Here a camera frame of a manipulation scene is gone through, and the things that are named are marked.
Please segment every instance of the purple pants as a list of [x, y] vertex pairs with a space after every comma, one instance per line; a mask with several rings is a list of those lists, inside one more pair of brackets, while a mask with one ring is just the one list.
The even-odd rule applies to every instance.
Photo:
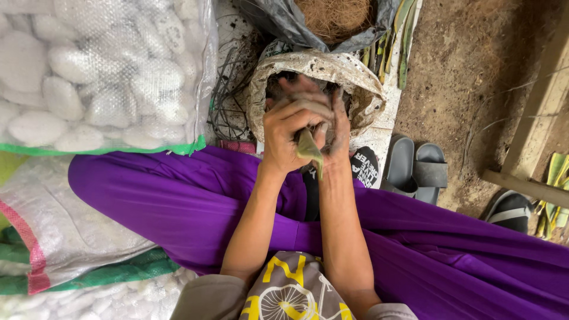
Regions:
[[[219, 271], [260, 160], [208, 146], [176, 154], [77, 155], [69, 184], [85, 202], [198, 273]], [[382, 190], [355, 188], [384, 302], [419, 319], [568, 319], [569, 249]], [[303, 222], [306, 188], [290, 173], [270, 250], [322, 254]]]

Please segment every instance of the wooden plank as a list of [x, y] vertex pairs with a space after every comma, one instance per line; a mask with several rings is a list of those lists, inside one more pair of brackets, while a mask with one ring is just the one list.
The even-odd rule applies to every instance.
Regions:
[[484, 171], [482, 180], [492, 182], [504, 188], [518, 191], [521, 194], [544, 200], [556, 206], [569, 208], [569, 191], [545, 183], [526, 181], [505, 173], [490, 170]]
[[569, 91], [569, 69], [556, 71], [566, 67], [569, 67], [569, 4], [565, 5], [555, 35], [542, 54], [538, 81], [531, 89], [502, 173], [522, 179], [533, 175], [556, 117], [528, 117], [559, 113]]

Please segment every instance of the gray slipper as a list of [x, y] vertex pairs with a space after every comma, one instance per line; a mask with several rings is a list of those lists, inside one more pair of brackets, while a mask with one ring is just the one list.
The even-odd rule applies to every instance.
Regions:
[[380, 189], [410, 197], [415, 195], [417, 183], [412, 175], [413, 149], [415, 144], [409, 137], [400, 134], [391, 138]]
[[532, 211], [533, 206], [525, 196], [503, 189], [490, 200], [486, 208], [486, 221], [527, 234], [527, 222]]
[[441, 188], [446, 188], [447, 163], [441, 148], [434, 143], [422, 143], [415, 151], [413, 178], [418, 189], [415, 198], [436, 206]]

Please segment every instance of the hand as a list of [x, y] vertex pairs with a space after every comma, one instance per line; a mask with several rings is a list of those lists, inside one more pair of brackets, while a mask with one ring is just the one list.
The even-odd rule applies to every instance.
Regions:
[[261, 166], [283, 179], [287, 173], [296, 170], [310, 161], [296, 156], [294, 134], [307, 125], [318, 126], [313, 137], [316, 146], [322, 148], [325, 143], [326, 121], [333, 121], [329, 98], [318, 86], [299, 75], [294, 83], [279, 79], [283, 93], [287, 96], [274, 103], [267, 99], [268, 112], [263, 116], [265, 128], [265, 155]]
[[[334, 113], [334, 126], [333, 126], [333, 140], [330, 148], [323, 152], [324, 156], [324, 167], [323, 170], [326, 173], [330, 170], [335, 170], [340, 167], [350, 168], [349, 165], [349, 148], [350, 148], [350, 122], [348, 120], [348, 115], [346, 113], [346, 107], [344, 101], [342, 100], [342, 95], [344, 90], [342, 88], [337, 89], [332, 95], [332, 111]], [[319, 140], [323, 139], [320, 136], [315, 137], [316, 144], [318, 145]]]

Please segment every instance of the gray shirt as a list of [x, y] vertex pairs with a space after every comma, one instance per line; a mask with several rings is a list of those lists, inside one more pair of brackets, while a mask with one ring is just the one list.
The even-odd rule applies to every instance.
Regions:
[[[321, 259], [279, 251], [249, 289], [237, 277], [210, 274], [182, 290], [171, 320], [355, 319], [324, 277]], [[365, 320], [416, 320], [402, 303], [381, 303]]]

